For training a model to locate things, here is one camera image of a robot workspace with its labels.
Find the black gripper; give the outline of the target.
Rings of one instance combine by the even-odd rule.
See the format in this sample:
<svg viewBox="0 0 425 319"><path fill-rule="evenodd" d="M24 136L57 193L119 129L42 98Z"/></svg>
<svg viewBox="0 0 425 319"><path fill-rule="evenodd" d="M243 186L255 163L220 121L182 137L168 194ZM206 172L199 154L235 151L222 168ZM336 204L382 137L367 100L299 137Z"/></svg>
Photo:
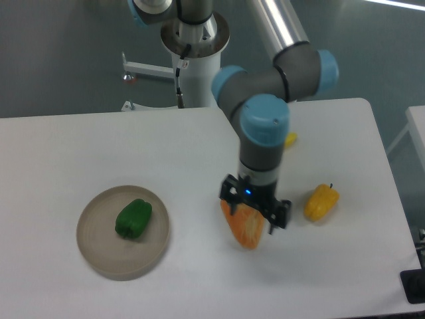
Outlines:
<svg viewBox="0 0 425 319"><path fill-rule="evenodd" d="M272 235L274 229L286 228L292 209L290 200L275 198L276 186L277 181L267 185L253 185L228 174L222 182L219 198L227 202L231 216L236 213L241 203L262 212L263 217L270 224L268 234Z"/></svg>

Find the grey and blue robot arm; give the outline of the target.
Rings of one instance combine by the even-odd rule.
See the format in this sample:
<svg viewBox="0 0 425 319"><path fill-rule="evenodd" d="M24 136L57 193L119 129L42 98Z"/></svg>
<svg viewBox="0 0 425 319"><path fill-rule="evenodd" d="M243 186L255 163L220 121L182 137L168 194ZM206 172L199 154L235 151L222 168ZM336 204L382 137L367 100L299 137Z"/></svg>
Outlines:
<svg viewBox="0 0 425 319"><path fill-rule="evenodd" d="M245 204L285 228L291 202L276 199L278 173L289 131L290 102L336 85L339 69L327 50L312 47L289 1L250 1L249 8L272 61L250 74L220 64L230 39L228 23L212 1L129 1L140 26L161 25L172 67L125 62L128 73L173 80L177 107L216 106L240 140L237 176L225 178L219 197L235 212Z"/></svg>

